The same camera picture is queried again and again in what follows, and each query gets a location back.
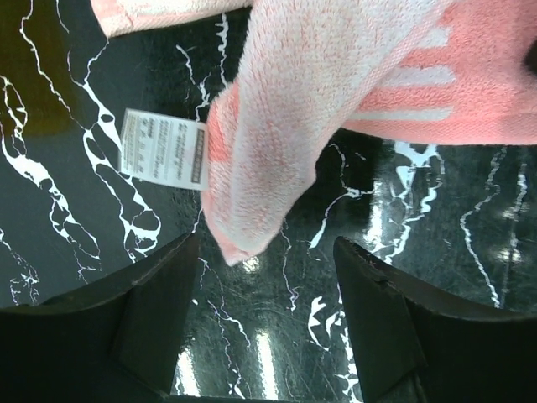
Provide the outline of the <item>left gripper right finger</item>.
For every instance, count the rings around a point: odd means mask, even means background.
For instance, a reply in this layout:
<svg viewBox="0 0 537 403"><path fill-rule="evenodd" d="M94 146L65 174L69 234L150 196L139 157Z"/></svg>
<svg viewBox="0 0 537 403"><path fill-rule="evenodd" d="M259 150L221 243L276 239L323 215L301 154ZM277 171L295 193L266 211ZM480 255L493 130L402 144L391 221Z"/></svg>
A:
<svg viewBox="0 0 537 403"><path fill-rule="evenodd" d="M333 258L364 401L501 396L501 367L491 352L498 309L398 270L344 237Z"/></svg>

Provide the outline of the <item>pink white towel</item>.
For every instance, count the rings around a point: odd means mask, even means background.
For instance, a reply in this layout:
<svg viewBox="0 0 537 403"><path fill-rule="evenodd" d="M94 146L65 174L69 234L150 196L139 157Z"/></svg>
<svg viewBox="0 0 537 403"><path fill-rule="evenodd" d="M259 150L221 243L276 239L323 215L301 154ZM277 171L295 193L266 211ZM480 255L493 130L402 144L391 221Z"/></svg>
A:
<svg viewBox="0 0 537 403"><path fill-rule="evenodd" d="M262 253L340 128L414 144L533 145L533 1L250 1L233 82L206 122L206 223Z"/></svg>

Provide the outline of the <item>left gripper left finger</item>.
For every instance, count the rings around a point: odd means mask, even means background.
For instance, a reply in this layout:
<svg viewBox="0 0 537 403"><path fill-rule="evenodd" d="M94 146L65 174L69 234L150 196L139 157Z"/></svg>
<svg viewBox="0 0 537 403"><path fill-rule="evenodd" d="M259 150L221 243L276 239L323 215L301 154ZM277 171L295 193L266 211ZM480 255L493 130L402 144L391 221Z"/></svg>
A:
<svg viewBox="0 0 537 403"><path fill-rule="evenodd" d="M167 397L184 338L199 243L148 258L45 302L47 372L73 397Z"/></svg>

